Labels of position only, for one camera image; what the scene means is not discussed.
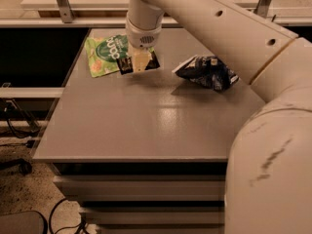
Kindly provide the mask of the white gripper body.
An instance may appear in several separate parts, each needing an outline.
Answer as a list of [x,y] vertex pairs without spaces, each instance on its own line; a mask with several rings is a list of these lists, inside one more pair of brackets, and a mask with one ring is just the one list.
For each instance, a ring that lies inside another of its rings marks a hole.
[[150,48],[156,45],[162,29],[162,18],[127,18],[126,32],[131,45],[135,48]]

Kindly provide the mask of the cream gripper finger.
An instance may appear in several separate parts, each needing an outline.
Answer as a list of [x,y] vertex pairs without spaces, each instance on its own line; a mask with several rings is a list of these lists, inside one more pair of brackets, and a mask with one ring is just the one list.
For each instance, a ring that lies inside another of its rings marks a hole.
[[132,59],[134,72],[144,71],[146,66],[152,60],[151,53],[148,48],[129,47],[129,54]]

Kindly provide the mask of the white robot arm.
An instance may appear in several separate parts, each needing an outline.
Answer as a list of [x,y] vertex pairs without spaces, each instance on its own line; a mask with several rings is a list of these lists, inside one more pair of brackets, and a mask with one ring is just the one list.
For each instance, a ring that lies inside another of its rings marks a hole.
[[311,44],[227,0],[138,0],[241,79],[252,109],[228,153],[224,234],[312,234]]

